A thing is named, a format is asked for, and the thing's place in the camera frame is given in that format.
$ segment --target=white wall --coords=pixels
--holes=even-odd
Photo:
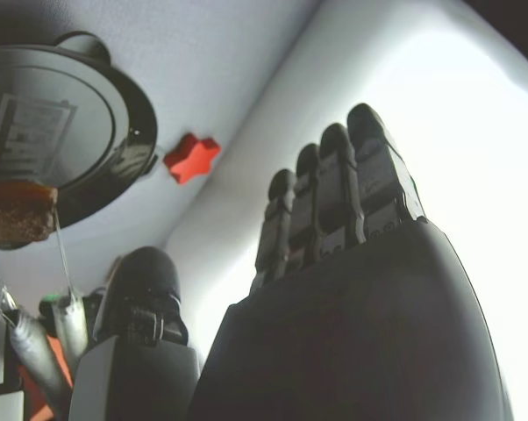
[[[455,2],[322,5],[168,242],[194,342],[205,355],[248,291],[272,175],[359,102],[465,264],[528,419],[528,62]]]

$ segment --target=back of robotic hand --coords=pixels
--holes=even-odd
[[[482,310],[367,105],[269,189],[190,420],[511,420]]]

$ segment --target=red star-shaped object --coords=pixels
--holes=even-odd
[[[187,134],[181,144],[163,160],[168,172],[179,184],[184,184],[196,175],[208,174],[211,161],[221,152],[221,146],[212,139],[200,140]]]

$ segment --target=brown food item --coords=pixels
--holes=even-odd
[[[0,241],[47,239],[55,229],[57,189],[34,182],[0,182]]]

